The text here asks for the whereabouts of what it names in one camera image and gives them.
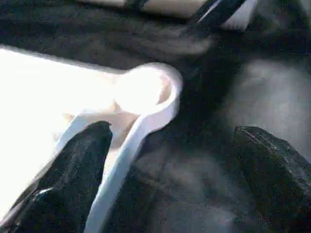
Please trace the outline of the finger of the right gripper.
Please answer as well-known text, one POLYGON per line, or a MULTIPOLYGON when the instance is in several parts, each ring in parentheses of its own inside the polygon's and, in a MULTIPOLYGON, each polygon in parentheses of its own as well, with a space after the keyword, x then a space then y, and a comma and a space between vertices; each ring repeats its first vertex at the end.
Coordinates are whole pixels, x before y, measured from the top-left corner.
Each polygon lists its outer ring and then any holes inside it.
POLYGON ((207 0, 190 18, 193 26, 220 26, 244 3, 244 0, 207 0))

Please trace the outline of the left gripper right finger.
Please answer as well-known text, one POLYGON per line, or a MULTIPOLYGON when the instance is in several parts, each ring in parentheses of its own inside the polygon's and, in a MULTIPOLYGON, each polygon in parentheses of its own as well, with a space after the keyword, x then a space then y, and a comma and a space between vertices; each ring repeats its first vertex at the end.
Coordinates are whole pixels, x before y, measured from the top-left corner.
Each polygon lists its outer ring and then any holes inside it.
POLYGON ((275 233, 311 231, 311 165, 287 141, 238 126, 234 148, 257 209, 275 233))

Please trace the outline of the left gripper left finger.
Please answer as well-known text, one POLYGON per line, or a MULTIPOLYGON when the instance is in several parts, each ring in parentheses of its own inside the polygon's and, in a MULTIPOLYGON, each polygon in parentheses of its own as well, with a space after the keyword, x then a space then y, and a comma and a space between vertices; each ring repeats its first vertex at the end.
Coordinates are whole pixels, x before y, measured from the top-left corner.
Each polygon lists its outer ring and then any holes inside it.
POLYGON ((82 233, 102 182, 112 141, 97 121, 70 139, 4 217, 6 233, 82 233))

